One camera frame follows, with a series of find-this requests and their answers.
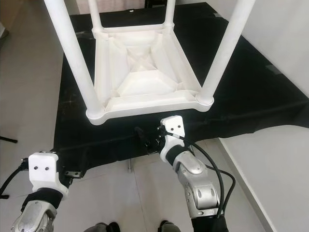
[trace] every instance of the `white plastic part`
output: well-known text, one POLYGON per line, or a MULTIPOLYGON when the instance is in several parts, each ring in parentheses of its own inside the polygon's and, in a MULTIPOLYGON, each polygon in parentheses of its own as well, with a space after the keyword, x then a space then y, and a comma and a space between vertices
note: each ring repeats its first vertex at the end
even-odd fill
POLYGON ((86 114, 89 118, 100 118, 104 114, 104 107, 99 102, 94 90, 66 5, 63 0, 44 1, 78 88, 86 104, 86 114))
POLYGON ((59 181, 59 173, 56 169, 58 156, 54 153, 36 152, 29 156, 29 179, 33 185, 32 191, 41 188, 55 189, 62 193, 62 199, 66 199, 69 189, 59 181))
POLYGON ((226 66, 233 54, 241 32, 246 25, 255 0, 238 0, 212 62, 202 91, 197 95, 201 104, 213 103, 213 95, 218 87, 226 66))
MULTIPOLYGON (((184 137, 183 118, 181 116, 171 116, 164 118, 161 120, 161 125, 165 126, 165 130, 167 132, 184 137)), ((183 140, 170 135, 165 136, 165 145, 160 152, 160 157, 163 162, 168 162, 166 160, 166 154, 172 147, 176 145, 184 146, 183 140)))
POLYGON ((88 0, 96 39, 94 87, 64 1, 44 1, 94 125, 115 117, 208 111, 255 2, 238 0, 201 88, 172 30, 175 0, 168 0, 163 24, 118 28, 102 27, 96 0, 88 0))

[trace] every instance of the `black tablecloth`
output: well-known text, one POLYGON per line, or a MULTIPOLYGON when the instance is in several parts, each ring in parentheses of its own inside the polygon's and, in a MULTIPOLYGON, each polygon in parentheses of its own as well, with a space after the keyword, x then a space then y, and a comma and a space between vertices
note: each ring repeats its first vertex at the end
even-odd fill
MULTIPOLYGON (((201 85, 227 26, 206 3, 175 9, 176 36, 201 85)), ((158 24, 165 7, 100 14, 104 27, 158 24)), ((90 75, 94 76, 95 40, 89 14, 71 16, 90 75)), ((66 58, 63 60, 54 147, 72 169, 91 168, 147 153, 134 133, 144 130, 152 141, 160 119, 181 115, 192 141, 230 137, 284 124, 309 127, 309 100, 248 41, 240 38, 205 113, 181 110, 109 119, 93 126, 66 58)))

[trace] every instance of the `black shoe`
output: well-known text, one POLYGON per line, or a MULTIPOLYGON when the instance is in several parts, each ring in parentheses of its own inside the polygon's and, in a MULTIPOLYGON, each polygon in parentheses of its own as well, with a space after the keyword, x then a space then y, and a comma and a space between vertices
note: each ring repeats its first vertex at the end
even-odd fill
POLYGON ((161 232, 161 231, 162 231, 162 226, 163 226, 165 223, 167 223, 167 222, 169 222, 169 221, 166 221, 166 220, 161 221, 160 227, 158 228, 158 232, 161 232))
POLYGON ((107 226, 107 232, 120 232, 120 227, 117 222, 112 222, 107 226))

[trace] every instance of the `white plastic stool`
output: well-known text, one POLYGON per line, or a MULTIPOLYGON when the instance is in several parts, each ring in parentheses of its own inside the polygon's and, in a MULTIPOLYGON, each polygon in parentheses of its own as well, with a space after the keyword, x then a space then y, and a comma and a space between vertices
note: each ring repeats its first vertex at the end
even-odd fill
POLYGON ((96 0, 88 0, 96 39, 95 83, 63 0, 44 0, 94 125, 109 118, 196 109, 208 111, 255 0, 238 0, 203 87, 173 31, 175 0, 165 22, 104 28, 96 0))

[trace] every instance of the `tiled floor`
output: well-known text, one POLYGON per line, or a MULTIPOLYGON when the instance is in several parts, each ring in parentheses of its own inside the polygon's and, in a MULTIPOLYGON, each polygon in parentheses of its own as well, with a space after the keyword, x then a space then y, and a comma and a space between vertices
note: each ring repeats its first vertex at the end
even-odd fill
MULTIPOLYGON (((17 144, 0 142, 0 183, 35 151, 52 148, 60 84, 62 50, 41 0, 25 1, 11 36, 0 57, 1 135, 17 144)), ((221 169, 229 168, 214 140, 199 144, 221 169)), ((133 173, 126 161, 91 169, 70 187, 55 220, 55 231, 82 232, 93 224, 113 220, 124 232, 155 232, 162 219, 193 231, 176 174, 158 154, 133 160, 133 173)), ((215 185, 216 176, 210 172, 215 185)), ((226 192, 230 180, 224 177, 226 192)), ((31 193, 28 173, 9 185, 8 200, 0 200, 0 231, 9 231, 20 214, 25 195, 31 193)), ((257 216, 237 185, 230 199, 226 220, 231 232, 263 232, 257 216)))

